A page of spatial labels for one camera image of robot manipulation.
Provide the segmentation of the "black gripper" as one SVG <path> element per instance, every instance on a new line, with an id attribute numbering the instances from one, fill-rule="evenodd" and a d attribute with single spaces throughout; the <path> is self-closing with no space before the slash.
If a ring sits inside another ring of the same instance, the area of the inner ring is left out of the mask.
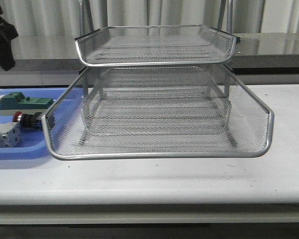
<path id="1" fill-rule="evenodd" d="M 0 67 L 8 71 L 15 66 L 15 60 L 12 53 L 11 41 L 18 37 L 18 32 L 14 25 L 4 20 L 0 6 Z"/>

